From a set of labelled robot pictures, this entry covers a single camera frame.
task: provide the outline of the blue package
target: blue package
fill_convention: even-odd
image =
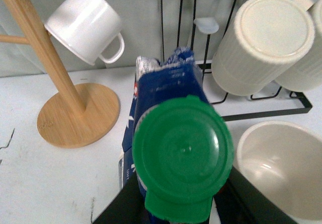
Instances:
[[[189,47],[179,47],[166,62],[138,57],[136,81],[127,127],[122,142],[123,153],[119,162],[120,187],[135,173],[132,157],[132,138],[142,116],[154,106],[173,98],[198,96],[209,103],[202,90],[202,72],[195,65],[193,51]],[[139,181],[140,192],[145,197],[146,187]],[[166,224],[149,213],[151,224]]]

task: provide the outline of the wooden pole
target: wooden pole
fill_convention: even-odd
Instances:
[[[4,0],[4,2],[43,63],[65,103],[74,114],[83,114],[86,109],[85,104],[78,95],[30,0]]]
[[[25,37],[0,35],[0,42],[14,44],[29,44],[29,40]]]

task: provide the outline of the mug handle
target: mug handle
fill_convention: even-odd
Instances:
[[[104,58],[101,54],[99,55],[99,58],[102,61],[104,61],[105,63],[107,63],[107,64],[111,64],[111,63],[114,63],[115,61],[117,61],[121,57],[121,55],[123,54],[123,52],[124,52],[125,44],[124,44],[124,39],[123,39],[121,33],[119,33],[117,35],[117,37],[119,38],[119,41],[120,41],[120,48],[117,51],[117,53],[112,58],[109,58],[109,59]]]

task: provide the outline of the white ceramic cup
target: white ceramic cup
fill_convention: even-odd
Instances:
[[[322,138],[285,121],[258,123],[241,136],[239,171],[298,223],[322,221]]]
[[[314,44],[301,60],[275,79],[281,86],[295,92],[322,85],[322,0],[314,4],[308,12],[315,24]]]
[[[124,51],[122,21],[105,0],[65,0],[49,17],[45,28],[67,49],[90,65],[99,57],[114,63]],[[120,48],[110,59],[101,53],[119,38]]]
[[[313,21],[293,0],[248,0],[214,55],[213,77],[231,94],[252,95],[303,58],[313,41]]]

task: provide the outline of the green plastic cap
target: green plastic cap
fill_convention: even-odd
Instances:
[[[161,103],[142,120],[132,147],[149,212],[171,222],[208,219],[233,162],[231,136],[212,106],[195,96]]]

